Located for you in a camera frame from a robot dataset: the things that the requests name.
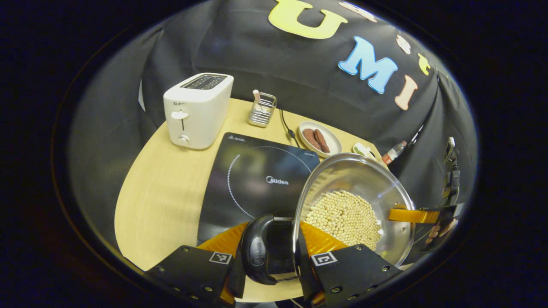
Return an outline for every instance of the white toaster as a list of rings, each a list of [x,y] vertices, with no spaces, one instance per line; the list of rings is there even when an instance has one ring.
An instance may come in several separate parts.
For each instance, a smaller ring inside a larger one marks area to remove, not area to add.
[[[192,149],[205,149],[218,135],[229,109],[234,77],[194,75],[164,93],[169,138]]]

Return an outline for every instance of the black induction cooktop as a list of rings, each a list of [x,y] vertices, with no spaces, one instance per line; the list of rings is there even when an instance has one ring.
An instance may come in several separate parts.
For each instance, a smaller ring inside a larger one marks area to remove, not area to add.
[[[294,217],[316,165],[312,151],[226,133],[213,163],[198,226],[198,245],[264,214]]]

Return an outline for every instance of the sausage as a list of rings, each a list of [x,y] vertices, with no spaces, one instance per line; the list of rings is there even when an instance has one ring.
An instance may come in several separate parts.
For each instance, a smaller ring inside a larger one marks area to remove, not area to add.
[[[316,141],[316,138],[314,137],[314,131],[310,128],[307,128],[302,131],[302,135],[310,142],[310,144],[317,148],[318,150],[322,150],[322,147],[319,145],[318,141]]]
[[[323,134],[319,131],[319,129],[314,131],[314,137],[316,137],[316,141],[318,141],[322,151],[324,153],[329,153],[329,147],[327,146],[326,139],[323,137]]]

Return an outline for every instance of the plate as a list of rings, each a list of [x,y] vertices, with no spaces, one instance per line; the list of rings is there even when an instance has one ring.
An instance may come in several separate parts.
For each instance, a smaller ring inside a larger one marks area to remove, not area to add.
[[[318,150],[308,140],[306,140],[306,138],[302,134],[302,131],[307,128],[310,128],[312,130],[318,129],[320,132],[322,132],[322,135],[325,138],[326,144],[329,148],[329,153],[324,153],[321,150]],[[335,134],[333,134],[329,129],[325,128],[324,126],[316,122],[311,122],[311,121],[302,122],[301,125],[299,125],[299,137],[302,143],[304,143],[306,147],[309,148],[309,150],[314,151],[319,156],[324,158],[329,157],[333,154],[338,154],[343,150],[343,146],[341,145],[341,142],[339,141],[337,136],[335,136]]]

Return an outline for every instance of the bottle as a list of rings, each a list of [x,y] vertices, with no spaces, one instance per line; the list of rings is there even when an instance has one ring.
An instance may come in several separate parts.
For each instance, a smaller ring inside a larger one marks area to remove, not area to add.
[[[393,162],[394,159],[396,159],[396,157],[398,157],[403,152],[406,146],[407,146],[407,142],[402,141],[399,144],[397,144],[395,147],[391,148],[390,151],[388,151],[388,153],[384,154],[383,162],[385,164],[389,164]]]

